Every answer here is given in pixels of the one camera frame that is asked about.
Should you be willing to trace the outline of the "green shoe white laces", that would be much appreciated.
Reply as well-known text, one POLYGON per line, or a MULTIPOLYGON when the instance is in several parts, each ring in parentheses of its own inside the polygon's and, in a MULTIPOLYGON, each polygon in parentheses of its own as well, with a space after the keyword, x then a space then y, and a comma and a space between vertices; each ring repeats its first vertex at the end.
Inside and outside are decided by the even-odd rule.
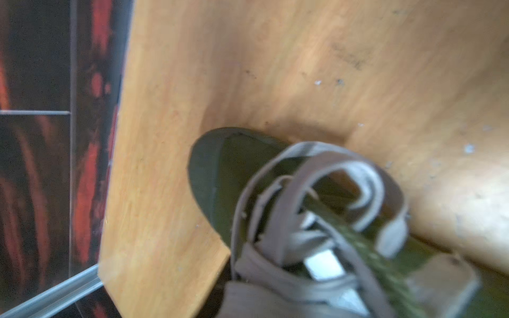
POLYGON ((508 277, 412 238, 399 185, 346 148, 214 129, 188 178, 231 253, 200 317, 508 316, 508 277))

